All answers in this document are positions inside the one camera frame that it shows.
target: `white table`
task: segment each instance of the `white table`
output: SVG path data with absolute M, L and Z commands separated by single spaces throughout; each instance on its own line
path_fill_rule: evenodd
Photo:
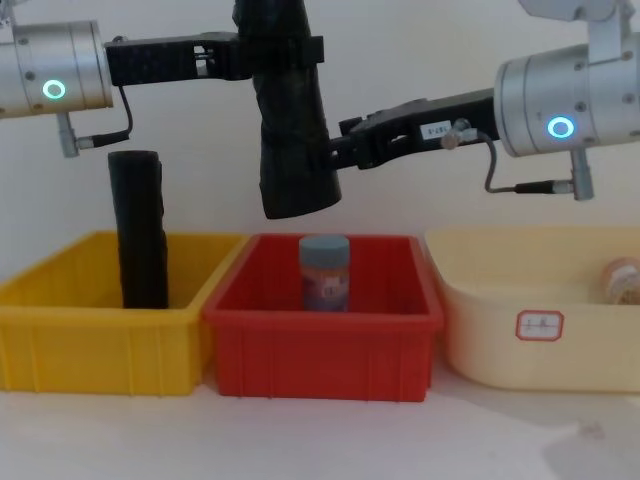
M 443 367 L 425 404 L 0 396 L 4 480 L 640 479 L 640 398 L 507 393 Z

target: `white label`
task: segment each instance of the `white label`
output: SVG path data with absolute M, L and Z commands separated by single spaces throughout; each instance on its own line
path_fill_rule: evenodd
M 517 337 L 524 341 L 553 342 L 562 336 L 564 317 L 559 312 L 522 312 Z
M 436 138 L 444 137 L 447 132 L 451 130 L 451 122 L 428 123 L 420 127 L 422 132 L 422 138 L 424 140 L 434 140 Z

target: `cream plastic bin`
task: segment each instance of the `cream plastic bin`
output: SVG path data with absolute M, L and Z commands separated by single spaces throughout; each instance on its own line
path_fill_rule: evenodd
M 519 390 L 640 392 L 640 307 L 605 304 L 603 269 L 640 228 L 430 231 L 446 351 L 465 377 Z

